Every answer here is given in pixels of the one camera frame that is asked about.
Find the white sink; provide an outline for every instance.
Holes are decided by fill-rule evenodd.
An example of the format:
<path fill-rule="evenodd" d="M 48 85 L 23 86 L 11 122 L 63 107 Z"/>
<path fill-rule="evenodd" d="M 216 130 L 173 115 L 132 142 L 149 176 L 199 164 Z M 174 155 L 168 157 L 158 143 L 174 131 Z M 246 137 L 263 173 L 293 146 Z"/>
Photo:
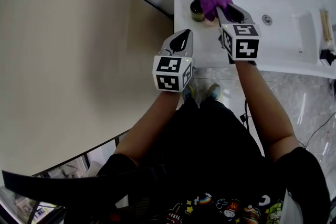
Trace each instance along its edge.
<path fill-rule="evenodd" d="M 325 46 L 318 0 L 233 0 L 248 11 L 261 29 L 257 64 L 260 70 L 336 77 L 334 66 L 323 66 L 319 60 Z M 192 21 L 189 6 L 175 3 L 175 31 L 189 28 L 194 33 L 196 67 L 226 68 L 227 53 L 220 47 L 218 27 Z M 271 25 L 262 21 L 264 15 Z"/>

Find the floor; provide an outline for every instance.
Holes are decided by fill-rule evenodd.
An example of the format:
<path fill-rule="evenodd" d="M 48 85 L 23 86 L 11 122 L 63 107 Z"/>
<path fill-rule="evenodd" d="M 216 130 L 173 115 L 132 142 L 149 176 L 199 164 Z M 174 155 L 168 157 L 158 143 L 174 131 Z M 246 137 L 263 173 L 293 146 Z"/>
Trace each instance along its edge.
<path fill-rule="evenodd" d="M 295 134 L 302 144 L 306 145 L 313 132 L 336 112 L 328 79 L 277 72 L 262 72 L 262 75 L 288 113 Z M 218 83 L 222 88 L 220 102 L 237 117 L 245 113 L 245 96 L 235 68 L 197 69 L 190 83 L 195 89 L 197 103 L 201 102 L 213 83 Z M 336 169 L 335 122 L 336 115 L 316 132 L 307 148 L 320 162 L 325 177 Z M 251 135 L 261 148 L 252 119 L 249 119 L 249 126 Z"/>

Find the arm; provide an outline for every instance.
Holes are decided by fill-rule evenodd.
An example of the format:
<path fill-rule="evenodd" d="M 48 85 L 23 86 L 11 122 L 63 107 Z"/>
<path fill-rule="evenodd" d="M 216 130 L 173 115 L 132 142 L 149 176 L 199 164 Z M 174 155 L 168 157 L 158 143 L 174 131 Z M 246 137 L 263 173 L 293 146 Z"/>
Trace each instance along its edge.
<path fill-rule="evenodd" d="M 174 115 L 179 99 L 179 92 L 161 92 L 145 115 L 119 143 L 115 153 L 124 154 L 139 165 L 141 158 Z"/>
<path fill-rule="evenodd" d="M 291 122 L 257 67 L 246 61 L 236 67 L 265 154 L 275 162 L 299 146 Z"/>

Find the sneaker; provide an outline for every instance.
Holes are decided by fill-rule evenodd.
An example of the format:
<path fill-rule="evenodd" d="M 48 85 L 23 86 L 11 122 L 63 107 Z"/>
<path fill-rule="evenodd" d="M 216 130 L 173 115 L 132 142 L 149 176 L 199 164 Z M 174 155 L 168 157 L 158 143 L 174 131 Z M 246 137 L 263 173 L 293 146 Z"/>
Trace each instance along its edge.
<path fill-rule="evenodd" d="M 187 100 L 188 98 L 194 98 L 194 89 L 187 85 L 182 91 L 183 100 Z"/>
<path fill-rule="evenodd" d="M 221 92 L 221 87 L 218 84 L 213 84 L 209 90 L 208 90 L 208 94 L 206 95 L 206 97 L 212 97 L 215 100 L 218 100 L 219 97 L 221 96 L 220 92 Z"/>

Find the dark glass bottle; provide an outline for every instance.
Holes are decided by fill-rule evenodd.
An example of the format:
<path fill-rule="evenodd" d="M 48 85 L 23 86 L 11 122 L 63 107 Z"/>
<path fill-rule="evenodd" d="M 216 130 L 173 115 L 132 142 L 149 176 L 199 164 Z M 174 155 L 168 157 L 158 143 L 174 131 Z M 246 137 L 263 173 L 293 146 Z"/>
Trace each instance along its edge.
<path fill-rule="evenodd" d="M 204 20 L 204 13 L 201 7 L 200 0 L 194 0 L 190 5 L 191 17 L 196 22 L 201 22 Z"/>

